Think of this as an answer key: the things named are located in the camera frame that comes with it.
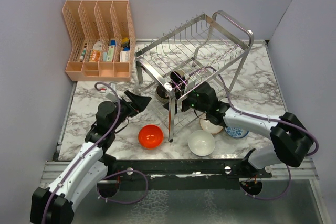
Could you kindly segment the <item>dark patterned cream-inside bowl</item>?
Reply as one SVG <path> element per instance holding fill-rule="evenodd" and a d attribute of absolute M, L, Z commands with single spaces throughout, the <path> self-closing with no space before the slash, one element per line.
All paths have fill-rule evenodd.
<path fill-rule="evenodd" d="M 156 87 L 155 97 L 159 102 L 161 102 L 163 104 L 167 104 L 170 101 L 170 97 L 169 97 L 168 93 L 166 92 L 165 88 L 161 85 L 158 85 Z"/>

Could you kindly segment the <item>black bowl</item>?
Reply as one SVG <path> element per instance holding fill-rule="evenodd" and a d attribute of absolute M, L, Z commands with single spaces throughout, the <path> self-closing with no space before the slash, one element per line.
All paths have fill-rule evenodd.
<path fill-rule="evenodd" d="M 173 71 L 170 73 L 171 86 L 179 90 L 184 90 L 186 86 L 185 73 L 182 70 Z"/>

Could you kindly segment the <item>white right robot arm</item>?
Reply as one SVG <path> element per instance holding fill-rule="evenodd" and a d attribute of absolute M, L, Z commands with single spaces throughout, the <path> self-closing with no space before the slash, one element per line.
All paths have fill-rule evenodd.
<path fill-rule="evenodd" d="M 279 163 L 299 167 L 311 155 L 311 147 L 318 146 L 316 138 L 294 114 L 273 116 L 243 111 L 231 102 L 220 101 L 207 82 L 188 92 L 182 101 L 182 111 L 188 109 L 205 113 L 214 125 L 237 127 L 271 140 L 270 146 L 253 149 L 244 157 L 241 171 L 246 177 L 254 177 L 260 169 Z"/>

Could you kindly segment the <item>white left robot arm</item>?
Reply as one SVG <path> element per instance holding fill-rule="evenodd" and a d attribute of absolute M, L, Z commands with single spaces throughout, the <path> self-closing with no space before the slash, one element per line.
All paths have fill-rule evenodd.
<path fill-rule="evenodd" d="M 117 98 L 98 105 L 96 121 L 80 151 L 64 171 L 46 188 L 38 187 L 31 200 L 31 223 L 72 223 L 75 211 L 88 192 L 115 175 L 114 158 L 106 154 L 115 140 L 116 128 L 127 118 L 143 112 L 151 97 L 125 91 L 129 98 Z"/>

